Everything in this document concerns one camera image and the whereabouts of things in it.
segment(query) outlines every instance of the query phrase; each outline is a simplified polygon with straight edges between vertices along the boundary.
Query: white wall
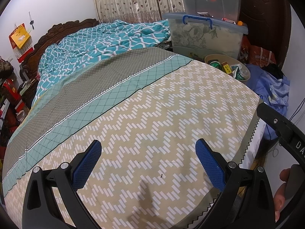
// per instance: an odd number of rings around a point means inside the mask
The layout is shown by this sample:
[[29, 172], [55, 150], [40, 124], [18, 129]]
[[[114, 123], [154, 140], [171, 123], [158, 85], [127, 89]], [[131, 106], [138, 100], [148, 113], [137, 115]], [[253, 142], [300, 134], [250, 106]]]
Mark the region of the white wall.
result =
[[[305, 97], [305, 29], [297, 14], [291, 8], [292, 25], [289, 48], [283, 66], [283, 73], [290, 80], [289, 107], [287, 118], [290, 118], [298, 105]], [[292, 120], [297, 127], [305, 133], [305, 105]], [[274, 194], [283, 183], [279, 179], [281, 170], [290, 168], [297, 163], [295, 159], [283, 148], [277, 145], [274, 152], [267, 155], [265, 169]]]
[[32, 28], [29, 11], [35, 28], [30, 32], [33, 46], [54, 24], [98, 18], [94, 0], [11, 0], [0, 16], [0, 56], [5, 60], [13, 57], [11, 64], [17, 76], [20, 64], [13, 53], [9, 35], [15, 24], [19, 26], [24, 23], [27, 30]]

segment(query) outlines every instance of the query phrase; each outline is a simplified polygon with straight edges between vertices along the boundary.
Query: clutter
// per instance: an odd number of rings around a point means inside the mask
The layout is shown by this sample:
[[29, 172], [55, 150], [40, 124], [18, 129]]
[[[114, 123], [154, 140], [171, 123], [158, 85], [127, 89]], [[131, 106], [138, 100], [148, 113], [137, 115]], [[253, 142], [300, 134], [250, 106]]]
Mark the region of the clutter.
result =
[[22, 109], [25, 110], [25, 103], [22, 101], [21, 95], [17, 92], [12, 80], [7, 79], [4, 81], [1, 93], [14, 106], [16, 112]]
[[247, 78], [247, 72], [243, 68], [242, 64], [233, 65], [231, 66], [233, 69], [233, 77], [239, 81], [245, 81]]
[[213, 66], [216, 69], [222, 70], [222, 64], [219, 63], [218, 61], [213, 61], [210, 63], [211, 66]]
[[7, 79], [14, 71], [9, 61], [5, 61], [0, 56], [0, 79]]
[[167, 13], [173, 52], [202, 60], [211, 54], [223, 54], [237, 59], [247, 26], [185, 13]]
[[222, 69], [225, 71], [225, 73], [227, 73], [228, 75], [230, 75], [230, 76], [233, 76], [232, 75], [232, 70], [231, 70], [231, 68], [230, 68], [230, 66], [229, 66], [229, 64], [227, 63], [227, 62], [223, 62], [222, 63]]
[[201, 16], [209, 17], [209, 18], [214, 18], [214, 16], [210, 15], [208, 12], [197, 12], [197, 14], [199, 14]]
[[250, 47], [251, 47], [251, 44], [248, 40], [248, 37], [244, 35], [242, 38], [242, 45], [241, 45], [239, 57], [238, 57], [238, 60], [240, 62], [242, 62], [243, 64], [248, 63]]
[[273, 75], [276, 79], [283, 79], [284, 77], [284, 73], [276, 64], [270, 63], [267, 66], [262, 67], [262, 69]]
[[[257, 93], [270, 107], [281, 115], [286, 116], [290, 86], [290, 81], [287, 77], [283, 76], [282, 79], [277, 80], [257, 65], [247, 64], [246, 67], [251, 73], [251, 78], [246, 82], [246, 85]], [[267, 140], [272, 140], [277, 138], [277, 135], [267, 125], [263, 137]]]
[[249, 51], [248, 63], [263, 67], [269, 63], [276, 64], [276, 60], [273, 52], [252, 45]]
[[20, 112], [17, 113], [16, 117], [17, 120], [22, 123], [23, 120], [26, 118], [27, 114], [24, 112], [24, 110], [21, 110]]
[[11, 107], [8, 107], [6, 116], [5, 116], [6, 126], [8, 128], [15, 127], [19, 125], [19, 122], [16, 119], [14, 110]]
[[232, 23], [232, 24], [236, 24], [235, 21], [229, 20], [229, 19], [227, 19], [227, 18], [222, 18], [222, 20], [223, 20], [224, 22], [229, 22], [229, 23]]
[[244, 82], [250, 78], [250, 72], [247, 67], [236, 59], [230, 58], [228, 56], [212, 54], [205, 57], [205, 62], [213, 67], [218, 67], [218, 64], [221, 65], [221, 70], [223, 72], [227, 73], [228, 75], [234, 77], [236, 80], [239, 80], [241, 82]]

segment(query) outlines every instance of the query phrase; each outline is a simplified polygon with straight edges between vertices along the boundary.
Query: beige bowl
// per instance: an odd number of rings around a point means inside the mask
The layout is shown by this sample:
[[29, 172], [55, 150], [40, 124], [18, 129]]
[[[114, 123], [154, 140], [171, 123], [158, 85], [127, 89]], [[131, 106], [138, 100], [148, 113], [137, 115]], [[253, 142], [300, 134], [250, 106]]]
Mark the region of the beige bowl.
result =
[[220, 63], [223, 63], [223, 62], [227, 62], [229, 64], [229, 66], [232, 66], [232, 65], [237, 65], [237, 64], [241, 64], [242, 65], [242, 70], [247, 72], [247, 77], [246, 77], [246, 80], [243, 80], [241, 82], [245, 82], [247, 80], [250, 79], [250, 71], [248, 70], [248, 68], [242, 64], [241, 62], [239, 62], [238, 60], [234, 59], [234, 58], [231, 58], [231, 57], [228, 57], [226, 55], [221, 55], [221, 54], [211, 54], [211, 55], [208, 55], [205, 57], [204, 61], [205, 63], [208, 63], [210, 60], [212, 59], [218, 59], [218, 61]]

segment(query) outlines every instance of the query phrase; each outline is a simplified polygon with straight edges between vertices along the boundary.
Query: calendar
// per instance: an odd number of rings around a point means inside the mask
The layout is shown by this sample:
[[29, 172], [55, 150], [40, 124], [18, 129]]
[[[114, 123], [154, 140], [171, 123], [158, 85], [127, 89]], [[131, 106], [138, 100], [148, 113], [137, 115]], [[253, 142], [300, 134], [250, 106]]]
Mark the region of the calendar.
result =
[[12, 37], [11, 37], [11, 36], [13, 35], [14, 32], [15, 32], [15, 30], [9, 35], [9, 39], [10, 39], [10, 42], [11, 42], [11, 46], [12, 46], [12, 48], [13, 48], [13, 52], [14, 52], [16, 58], [18, 59], [18, 62], [21, 63], [21, 62], [24, 60], [24, 58], [25, 58], [30, 52], [32, 52], [34, 49], [33, 49], [33, 47], [32, 47], [32, 44], [31, 44], [31, 42], [30, 42], [30, 39], [28, 39], [28, 40], [24, 43], [24, 45], [19, 49], [19, 48], [17, 47], [17, 45], [15, 44], [15, 42], [12, 40]]

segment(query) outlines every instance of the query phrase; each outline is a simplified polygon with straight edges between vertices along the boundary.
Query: gray stripe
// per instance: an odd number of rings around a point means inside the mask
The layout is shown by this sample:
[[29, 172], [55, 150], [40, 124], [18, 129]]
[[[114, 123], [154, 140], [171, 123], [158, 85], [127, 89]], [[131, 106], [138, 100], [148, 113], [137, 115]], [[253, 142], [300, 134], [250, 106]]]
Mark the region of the gray stripe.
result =
[[116, 83], [172, 55], [175, 54], [155, 47], [131, 50], [101, 61], [81, 74], [77, 80], [63, 86], [58, 95], [8, 145], [3, 173], [6, 174], [24, 154], [25, 149], [66, 115]]

